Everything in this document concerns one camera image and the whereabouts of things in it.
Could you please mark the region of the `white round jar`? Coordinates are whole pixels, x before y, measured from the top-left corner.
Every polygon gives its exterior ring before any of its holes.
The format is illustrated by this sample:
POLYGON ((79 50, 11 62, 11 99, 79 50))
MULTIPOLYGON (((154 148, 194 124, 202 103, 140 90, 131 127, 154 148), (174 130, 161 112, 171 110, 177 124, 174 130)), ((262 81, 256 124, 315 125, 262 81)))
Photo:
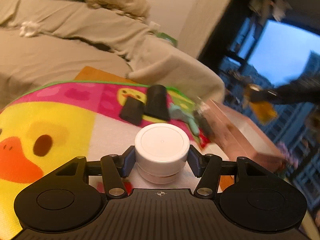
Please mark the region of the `white round jar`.
POLYGON ((189 148, 189 137, 181 128, 165 123, 145 126, 135 137, 137 170, 151 183, 172 183, 185 167, 189 148))

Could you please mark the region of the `teal plastic toy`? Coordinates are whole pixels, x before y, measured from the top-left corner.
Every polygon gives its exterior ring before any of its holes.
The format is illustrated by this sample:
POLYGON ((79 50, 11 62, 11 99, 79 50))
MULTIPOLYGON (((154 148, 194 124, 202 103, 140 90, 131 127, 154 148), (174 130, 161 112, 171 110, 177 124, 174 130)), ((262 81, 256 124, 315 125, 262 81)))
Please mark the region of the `teal plastic toy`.
POLYGON ((170 103, 168 111, 171 119, 186 123, 194 136, 198 137, 200 135, 200 129, 192 114, 183 111, 180 106, 174 103, 170 103))

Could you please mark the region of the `pink cardboard box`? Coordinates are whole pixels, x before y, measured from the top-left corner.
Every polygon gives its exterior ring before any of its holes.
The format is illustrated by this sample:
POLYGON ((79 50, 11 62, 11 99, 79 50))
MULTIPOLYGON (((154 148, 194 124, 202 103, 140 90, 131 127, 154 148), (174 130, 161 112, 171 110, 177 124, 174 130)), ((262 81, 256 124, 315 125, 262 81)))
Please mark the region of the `pink cardboard box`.
POLYGON ((281 169, 285 158, 250 118, 213 100, 205 104, 203 115, 213 131, 213 141, 229 160, 247 157, 271 172, 281 169))

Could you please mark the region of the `amber liquid bottle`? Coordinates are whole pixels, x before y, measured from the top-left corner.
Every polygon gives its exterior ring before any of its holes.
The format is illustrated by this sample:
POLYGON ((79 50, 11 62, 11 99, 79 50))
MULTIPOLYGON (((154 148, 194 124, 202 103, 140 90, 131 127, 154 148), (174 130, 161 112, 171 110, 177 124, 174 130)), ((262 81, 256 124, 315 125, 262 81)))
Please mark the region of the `amber liquid bottle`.
POLYGON ((273 105, 269 102, 249 102, 249 106, 262 125, 267 125, 278 116, 273 105))

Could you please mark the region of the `beige covered sofa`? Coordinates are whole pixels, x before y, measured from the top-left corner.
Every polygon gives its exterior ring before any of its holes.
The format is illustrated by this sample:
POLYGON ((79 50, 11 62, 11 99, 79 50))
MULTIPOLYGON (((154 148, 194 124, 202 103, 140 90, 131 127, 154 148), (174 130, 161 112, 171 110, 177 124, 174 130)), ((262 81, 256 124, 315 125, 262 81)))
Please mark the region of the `beige covered sofa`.
POLYGON ((68 0, 1 0, 1 106, 46 84, 71 81, 86 66, 174 87, 193 100, 225 97, 213 71, 137 20, 68 0), (27 21, 40 25, 37 36, 20 37, 27 21))

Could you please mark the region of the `clear plastic bag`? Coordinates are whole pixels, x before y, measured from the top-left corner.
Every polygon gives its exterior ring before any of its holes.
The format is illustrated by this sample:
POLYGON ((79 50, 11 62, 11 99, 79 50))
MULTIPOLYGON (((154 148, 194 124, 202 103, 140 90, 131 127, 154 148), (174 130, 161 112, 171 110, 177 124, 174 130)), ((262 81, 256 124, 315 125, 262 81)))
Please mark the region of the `clear plastic bag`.
POLYGON ((202 129, 204 135, 208 138, 214 135, 214 132, 206 118, 206 113, 210 110, 210 107, 201 99, 197 98, 196 105, 193 110, 193 116, 198 124, 199 128, 202 129))

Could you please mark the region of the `black rectangular box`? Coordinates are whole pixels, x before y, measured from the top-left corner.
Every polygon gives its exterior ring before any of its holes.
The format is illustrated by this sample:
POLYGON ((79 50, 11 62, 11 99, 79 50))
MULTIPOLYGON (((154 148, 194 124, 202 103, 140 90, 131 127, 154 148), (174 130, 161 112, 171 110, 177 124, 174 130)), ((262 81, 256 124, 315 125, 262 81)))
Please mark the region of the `black rectangular box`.
POLYGON ((140 126, 142 123, 143 114, 144 103, 129 96, 119 113, 119 117, 135 126, 140 126))

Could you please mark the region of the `white plush toy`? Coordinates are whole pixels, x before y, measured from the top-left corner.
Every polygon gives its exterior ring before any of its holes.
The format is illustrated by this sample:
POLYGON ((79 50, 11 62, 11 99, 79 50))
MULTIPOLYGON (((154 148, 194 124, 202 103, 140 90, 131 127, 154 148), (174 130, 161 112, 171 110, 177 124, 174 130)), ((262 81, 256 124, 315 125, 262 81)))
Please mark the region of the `white plush toy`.
POLYGON ((27 21, 21 24, 20 37, 34 37, 40 33, 40 25, 38 23, 27 21))

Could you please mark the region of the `colourful cartoon play mat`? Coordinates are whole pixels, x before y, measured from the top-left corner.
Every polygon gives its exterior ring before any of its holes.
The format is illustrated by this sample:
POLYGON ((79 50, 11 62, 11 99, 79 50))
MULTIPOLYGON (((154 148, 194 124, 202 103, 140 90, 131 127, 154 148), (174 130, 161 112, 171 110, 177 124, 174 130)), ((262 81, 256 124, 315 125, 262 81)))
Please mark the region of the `colourful cartoon play mat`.
POLYGON ((29 92, 1 109, 1 239, 21 230, 14 200, 69 160, 99 160, 135 143, 140 127, 120 118, 128 98, 147 87, 113 82, 61 82, 29 92))

